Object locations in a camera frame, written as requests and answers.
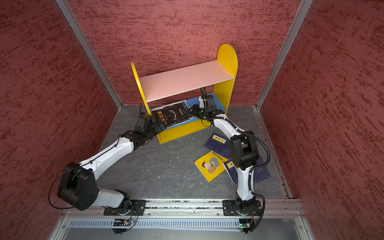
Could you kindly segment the black book with yellow text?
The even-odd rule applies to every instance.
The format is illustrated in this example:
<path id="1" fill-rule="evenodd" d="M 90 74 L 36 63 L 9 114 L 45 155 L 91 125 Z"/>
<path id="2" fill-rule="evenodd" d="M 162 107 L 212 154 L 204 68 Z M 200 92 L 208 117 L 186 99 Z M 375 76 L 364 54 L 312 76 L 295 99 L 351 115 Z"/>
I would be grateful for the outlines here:
<path id="1" fill-rule="evenodd" d="M 157 107 L 151 110 L 154 118 L 163 122 L 166 129 L 189 121 L 193 118 L 187 101 Z"/>

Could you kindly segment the dark blue book yellow label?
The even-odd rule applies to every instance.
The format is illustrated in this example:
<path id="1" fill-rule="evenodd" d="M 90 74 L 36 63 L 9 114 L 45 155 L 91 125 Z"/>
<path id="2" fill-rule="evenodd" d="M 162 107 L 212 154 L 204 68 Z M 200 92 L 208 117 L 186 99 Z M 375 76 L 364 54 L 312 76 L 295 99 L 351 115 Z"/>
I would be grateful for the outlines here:
<path id="1" fill-rule="evenodd" d="M 226 159 L 231 159 L 231 143 L 226 137 L 213 133 L 205 143 L 205 148 L 221 155 Z"/>

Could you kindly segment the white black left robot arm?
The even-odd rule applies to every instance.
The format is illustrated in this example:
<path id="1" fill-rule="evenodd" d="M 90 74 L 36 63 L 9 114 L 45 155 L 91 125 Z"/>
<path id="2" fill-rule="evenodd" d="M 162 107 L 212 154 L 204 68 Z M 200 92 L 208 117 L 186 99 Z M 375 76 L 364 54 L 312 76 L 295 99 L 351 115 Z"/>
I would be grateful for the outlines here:
<path id="1" fill-rule="evenodd" d="M 119 190 L 105 190 L 97 186 L 97 179 L 117 161 L 148 143 L 165 131 L 160 120 L 140 113 L 133 130 L 120 134 L 109 147 L 80 163 L 67 164 L 58 177 L 57 196 L 79 211 L 103 207 L 117 215 L 132 214 L 135 207 L 130 196 Z"/>

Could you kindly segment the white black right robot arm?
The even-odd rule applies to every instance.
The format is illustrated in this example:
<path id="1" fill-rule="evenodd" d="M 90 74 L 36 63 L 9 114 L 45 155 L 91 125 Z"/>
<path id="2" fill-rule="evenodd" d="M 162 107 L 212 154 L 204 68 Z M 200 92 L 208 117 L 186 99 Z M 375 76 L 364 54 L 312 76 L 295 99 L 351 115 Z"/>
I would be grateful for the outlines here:
<path id="1" fill-rule="evenodd" d="M 230 156 L 238 173 L 236 210 L 242 215 L 259 212 L 262 216 L 265 202 L 257 200 L 262 196 L 254 192 L 253 183 L 254 170 L 266 166 L 265 163 L 257 165 L 260 158 L 258 143 L 264 145 L 263 141 L 253 132 L 245 131 L 234 124 L 224 111 L 217 108 L 215 99 L 211 95 L 200 96 L 199 103 L 192 106 L 190 112 L 194 117 L 210 122 L 230 140 Z"/>

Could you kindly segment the white book with galaxy picture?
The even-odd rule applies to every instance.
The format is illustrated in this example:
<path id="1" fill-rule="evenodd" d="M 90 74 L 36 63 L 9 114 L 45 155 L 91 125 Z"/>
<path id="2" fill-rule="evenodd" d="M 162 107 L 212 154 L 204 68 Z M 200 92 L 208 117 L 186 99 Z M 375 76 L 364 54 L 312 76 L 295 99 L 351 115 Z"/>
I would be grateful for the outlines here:
<path id="1" fill-rule="evenodd" d="M 188 106 L 186 101 L 181 101 L 164 107 L 162 113 L 165 119 L 165 125 L 171 127 L 190 120 L 193 116 L 191 115 Z"/>

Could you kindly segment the yellow pink blue bookshelf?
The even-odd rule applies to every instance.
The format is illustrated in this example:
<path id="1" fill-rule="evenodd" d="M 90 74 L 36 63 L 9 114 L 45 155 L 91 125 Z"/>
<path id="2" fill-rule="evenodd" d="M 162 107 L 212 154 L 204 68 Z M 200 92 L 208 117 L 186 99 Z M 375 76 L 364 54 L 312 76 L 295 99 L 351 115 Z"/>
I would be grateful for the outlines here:
<path id="1" fill-rule="evenodd" d="M 238 72 L 238 57 L 234 47 L 223 44 L 214 61 L 179 68 L 163 73 L 139 77 L 135 64 L 131 67 L 144 105 L 151 114 L 148 103 L 184 94 L 207 86 L 214 86 L 213 94 L 227 113 Z"/>

